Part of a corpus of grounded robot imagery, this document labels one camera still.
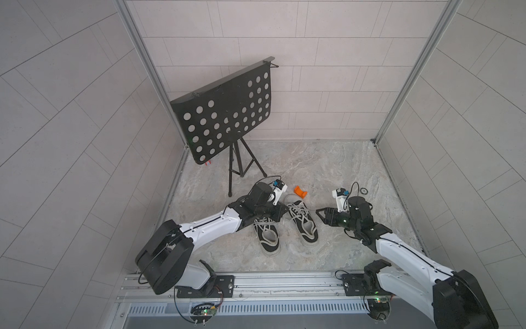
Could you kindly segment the aluminium rail frame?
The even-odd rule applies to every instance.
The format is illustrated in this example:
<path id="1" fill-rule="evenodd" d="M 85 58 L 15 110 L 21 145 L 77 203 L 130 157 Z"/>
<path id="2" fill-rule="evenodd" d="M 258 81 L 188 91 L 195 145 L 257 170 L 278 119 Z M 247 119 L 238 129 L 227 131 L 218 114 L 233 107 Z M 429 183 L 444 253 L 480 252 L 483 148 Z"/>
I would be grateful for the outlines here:
<path id="1" fill-rule="evenodd" d="M 285 271 L 285 272 L 226 272 L 217 275 L 235 276 L 233 296 L 230 298 L 177 298 L 177 288 L 157 295 L 148 284 L 141 285 L 137 275 L 125 277 L 121 290 L 117 293 L 118 302 L 182 302 L 211 301 L 218 302 L 252 302 L 271 300 L 333 300 L 364 298 L 381 300 L 393 295 L 394 289 L 386 290 L 390 296 L 347 297 L 342 282 L 337 275 L 343 273 L 357 274 L 362 271 Z"/>

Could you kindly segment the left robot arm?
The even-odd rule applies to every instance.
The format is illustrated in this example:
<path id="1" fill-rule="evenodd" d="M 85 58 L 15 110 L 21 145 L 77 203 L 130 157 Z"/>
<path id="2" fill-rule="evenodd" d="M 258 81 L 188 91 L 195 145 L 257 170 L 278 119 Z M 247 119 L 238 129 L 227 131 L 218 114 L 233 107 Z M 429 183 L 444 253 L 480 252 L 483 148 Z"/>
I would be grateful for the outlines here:
<path id="1" fill-rule="evenodd" d="M 138 283 L 148 284 L 157 295 L 173 287 L 193 289 L 208 295 L 216 274 L 208 263 L 189 264 L 192 253 L 203 245 L 227 234 L 252 227 L 262 250 L 268 255 L 279 252 L 276 228 L 288 212 L 281 202 L 287 185 L 276 180 L 257 182 L 247 195 L 228 204 L 221 212 L 191 223 L 164 222 L 138 253 L 135 263 L 140 270 Z"/>

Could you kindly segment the black perforated music stand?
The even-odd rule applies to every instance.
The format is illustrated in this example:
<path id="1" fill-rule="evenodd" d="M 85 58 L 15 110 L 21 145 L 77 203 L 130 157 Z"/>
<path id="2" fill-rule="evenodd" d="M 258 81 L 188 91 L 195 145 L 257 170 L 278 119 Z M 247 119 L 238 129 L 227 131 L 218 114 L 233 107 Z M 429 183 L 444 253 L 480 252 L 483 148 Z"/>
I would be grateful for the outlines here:
<path id="1" fill-rule="evenodd" d="M 270 56 L 220 80 L 170 101 L 193 160 L 204 165 L 222 151 L 229 152 L 229 191 L 232 176 L 245 176 L 255 164 L 268 175 L 245 141 L 245 135 L 271 114 Z"/>

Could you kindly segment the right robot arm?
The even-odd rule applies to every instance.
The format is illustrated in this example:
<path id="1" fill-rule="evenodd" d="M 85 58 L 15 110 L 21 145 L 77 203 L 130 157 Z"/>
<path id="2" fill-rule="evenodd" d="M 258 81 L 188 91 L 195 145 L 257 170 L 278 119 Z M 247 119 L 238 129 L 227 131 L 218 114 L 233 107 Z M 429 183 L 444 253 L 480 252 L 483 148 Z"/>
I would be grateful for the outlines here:
<path id="1" fill-rule="evenodd" d="M 499 324 L 474 275 L 454 271 L 404 243 L 390 228 L 375 222 L 373 206 L 361 196 L 335 195 L 335 208 L 316 214 L 331 227 L 381 256 L 364 268 L 367 295 L 385 291 L 405 300 L 437 328 L 498 328 Z"/>

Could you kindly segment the black canvas sneaker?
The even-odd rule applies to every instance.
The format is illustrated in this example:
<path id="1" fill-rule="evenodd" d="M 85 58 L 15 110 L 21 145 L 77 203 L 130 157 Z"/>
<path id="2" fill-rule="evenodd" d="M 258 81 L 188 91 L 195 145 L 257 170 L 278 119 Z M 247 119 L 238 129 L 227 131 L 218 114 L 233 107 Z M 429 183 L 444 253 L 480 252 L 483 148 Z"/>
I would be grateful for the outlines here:
<path id="1" fill-rule="evenodd" d="M 288 215 L 294 223 L 305 245 L 316 245 L 319 241 L 319 232 L 309 208 L 297 195 L 288 194 L 284 203 L 288 207 Z"/>
<path id="2" fill-rule="evenodd" d="M 276 223 L 270 218 L 261 218 L 255 220 L 253 227 L 263 252 L 267 256 L 278 254 L 280 245 Z"/>

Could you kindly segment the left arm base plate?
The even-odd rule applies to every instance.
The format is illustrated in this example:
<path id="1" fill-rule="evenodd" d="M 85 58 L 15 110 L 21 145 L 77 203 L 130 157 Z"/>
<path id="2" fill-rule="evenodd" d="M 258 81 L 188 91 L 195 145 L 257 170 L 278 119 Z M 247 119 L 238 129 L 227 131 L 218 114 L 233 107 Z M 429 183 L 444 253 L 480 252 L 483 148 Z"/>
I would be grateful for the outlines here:
<path id="1" fill-rule="evenodd" d="M 214 275 L 201 289 L 176 286 L 176 296 L 177 298 L 230 298 L 233 296 L 235 278 L 232 275 Z"/>

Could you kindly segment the green circuit board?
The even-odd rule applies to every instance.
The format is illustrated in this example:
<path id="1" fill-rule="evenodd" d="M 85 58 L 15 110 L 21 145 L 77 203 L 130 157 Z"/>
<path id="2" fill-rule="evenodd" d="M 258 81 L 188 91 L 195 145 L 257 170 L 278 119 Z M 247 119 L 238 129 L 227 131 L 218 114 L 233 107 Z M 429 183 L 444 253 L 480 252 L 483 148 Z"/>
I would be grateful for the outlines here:
<path id="1" fill-rule="evenodd" d="M 386 322 L 390 316 L 390 302 L 379 299 L 367 300 L 368 316 L 376 322 Z"/>
<path id="2" fill-rule="evenodd" d="M 211 302 L 205 302 L 195 305 L 190 310 L 191 317 L 212 317 L 215 316 L 220 304 L 214 304 Z"/>

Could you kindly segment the right green circuit board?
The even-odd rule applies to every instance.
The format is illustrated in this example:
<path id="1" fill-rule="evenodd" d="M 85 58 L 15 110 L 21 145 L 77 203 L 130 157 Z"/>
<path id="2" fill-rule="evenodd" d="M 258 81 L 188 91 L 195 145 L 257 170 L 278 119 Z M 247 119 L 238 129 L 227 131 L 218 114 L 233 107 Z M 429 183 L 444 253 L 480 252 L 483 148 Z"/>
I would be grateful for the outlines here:
<path id="1" fill-rule="evenodd" d="M 379 299 L 367 300 L 368 316 L 376 322 L 386 322 L 390 316 L 390 302 Z"/>

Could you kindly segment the orange plastic clip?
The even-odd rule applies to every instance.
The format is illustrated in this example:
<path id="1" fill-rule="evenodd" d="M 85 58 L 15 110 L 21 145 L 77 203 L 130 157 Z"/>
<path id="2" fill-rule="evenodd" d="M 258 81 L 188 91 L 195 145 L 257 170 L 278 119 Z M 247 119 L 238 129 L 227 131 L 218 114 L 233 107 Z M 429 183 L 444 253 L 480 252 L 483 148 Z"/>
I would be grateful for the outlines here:
<path id="1" fill-rule="evenodd" d="M 297 195 L 301 199 L 304 199 L 307 196 L 307 194 L 308 194 L 308 192 L 304 191 L 300 186 L 296 186 L 293 189 L 293 192 L 294 192 L 295 195 Z"/>

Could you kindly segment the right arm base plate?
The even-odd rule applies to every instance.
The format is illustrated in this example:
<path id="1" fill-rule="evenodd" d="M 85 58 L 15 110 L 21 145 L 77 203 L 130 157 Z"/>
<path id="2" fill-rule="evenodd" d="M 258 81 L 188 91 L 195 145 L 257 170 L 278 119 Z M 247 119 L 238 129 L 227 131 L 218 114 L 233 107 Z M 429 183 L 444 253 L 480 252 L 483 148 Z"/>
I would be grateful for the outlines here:
<path id="1" fill-rule="evenodd" d="M 347 297 L 391 295 L 391 293 L 383 290 L 378 284 L 372 283 L 367 275 L 361 273 L 343 273 L 337 275 L 337 278 L 342 282 L 343 289 Z"/>

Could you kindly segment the left green circuit board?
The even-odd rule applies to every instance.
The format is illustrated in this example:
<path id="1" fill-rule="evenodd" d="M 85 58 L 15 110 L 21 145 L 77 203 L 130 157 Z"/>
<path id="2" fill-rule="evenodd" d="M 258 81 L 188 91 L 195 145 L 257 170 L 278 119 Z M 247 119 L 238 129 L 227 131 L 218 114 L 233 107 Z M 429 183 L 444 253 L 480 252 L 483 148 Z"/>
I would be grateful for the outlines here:
<path id="1" fill-rule="evenodd" d="M 195 305 L 190 310 L 191 317 L 212 317 L 215 316 L 220 304 L 214 304 L 211 302 L 205 302 Z"/>

